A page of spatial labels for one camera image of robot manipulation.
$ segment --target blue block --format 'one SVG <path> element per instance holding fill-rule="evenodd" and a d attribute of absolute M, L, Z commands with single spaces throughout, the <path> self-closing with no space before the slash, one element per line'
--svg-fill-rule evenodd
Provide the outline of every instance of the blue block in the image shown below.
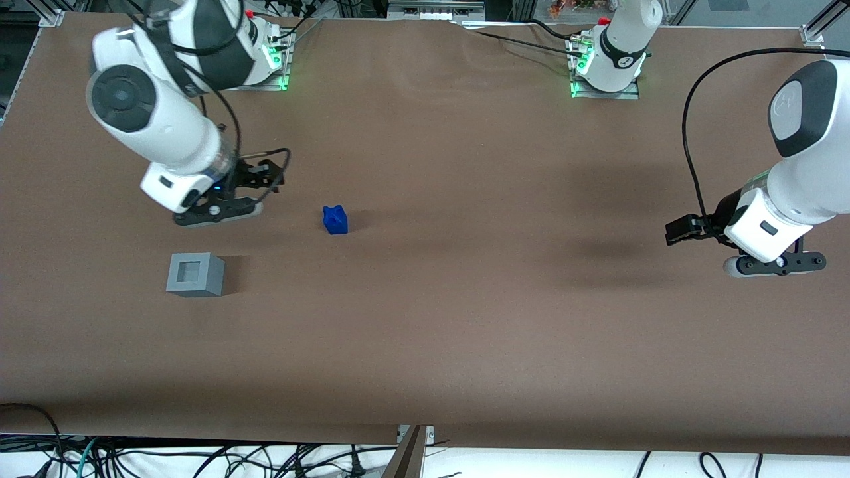
<path fill-rule="evenodd" d="M 329 208 L 324 206 L 322 208 L 322 213 L 325 217 L 322 218 L 321 223 L 325 225 L 325 229 L 330 234 L 348 234 L 349 233 L 349 217 L 343 210 L 342 206 L 334 206 L 333 208 Z"/>

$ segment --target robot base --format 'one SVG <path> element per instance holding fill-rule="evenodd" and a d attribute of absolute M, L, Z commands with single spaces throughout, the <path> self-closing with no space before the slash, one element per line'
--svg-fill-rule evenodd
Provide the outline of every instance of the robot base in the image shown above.
<path fill-rule="evenodd" d="M 276 31 L 275 35 L 280 35 L 281 28 L 278 25 L 274 25 L 274 27 L 274 31 Z M 289 75 L 292 71 L 292 51 L 295 49 L 295 36 L 296 33 L 293 32 L 272 45 L 273 48 L 279 48 L 280 51 L 267 52 L 266 60 L 275 67 L 280 65 L 280 69 L 273 72 L 260 83 L 242 85 L 232 89 L 242 91 L 287 91 L 289 89 Z"/>
<path fill-rule="evenodd" d="M 569 94 L 573 98 L 602 98 L 608 100 L 637 100 L 638 81 L 632 80 L 625 89 L 615 91 L 613 93 L 602 91 L 591 86 L 587 80 L 578 74 L 579 64 L 586 61 L 588 57 L 587 50 L 592 45 L 592 37 L 590 30 L 584 30 L 581 34 L 573 35 L 569 40 L 565 41 L 567 51 L 577 51 L 584 55 L 581 58 L 570 56 L 568 60 L 569 67 Z"/>

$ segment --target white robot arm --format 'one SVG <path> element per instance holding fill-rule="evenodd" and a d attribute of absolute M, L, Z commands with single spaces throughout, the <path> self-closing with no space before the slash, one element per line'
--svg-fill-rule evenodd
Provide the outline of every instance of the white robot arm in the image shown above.
<path fill-rule="evenodd" d="M 622 91 L 640 75 L 646 47 L 663 17 L 658 0 L 620 0 L 610 24 L 590 30 L 591 48 L 576 73 L 598 90 Z"/>
<path fill-rule="evenodd" d="M 708 225 L 693 214 L 667 225 L 670 245 L 711 227 L 740 249 L 724 265 L 732 276 L 825 267 L 823 254 L 799 246 L 815 225 L 850 213 L 850 60 L 815 61 L 794 73 L 771 100 L 768 120 L 783 159 L 723 198 Z"/>
<path fill-rule="evenodd" d="M 141 188 L 173 211 L 178 224 L 215 224 L 262 211 L 261 203 L 235 198 L 233 190 L 274 187 L 270 177 L 280 169 L 270 162 L 242 168 L 216 125 L 187 97 L 266 80 L 281 68 L 280 33 L 279 26 L 241 12 L 236 0 L 189 0 L 134 28 L 94 37 L 89 110 L 150 161 Z M 237 173 L 241 181 L 224 181 Z M 217 183 L 228 187 L 212 191 Z"/>

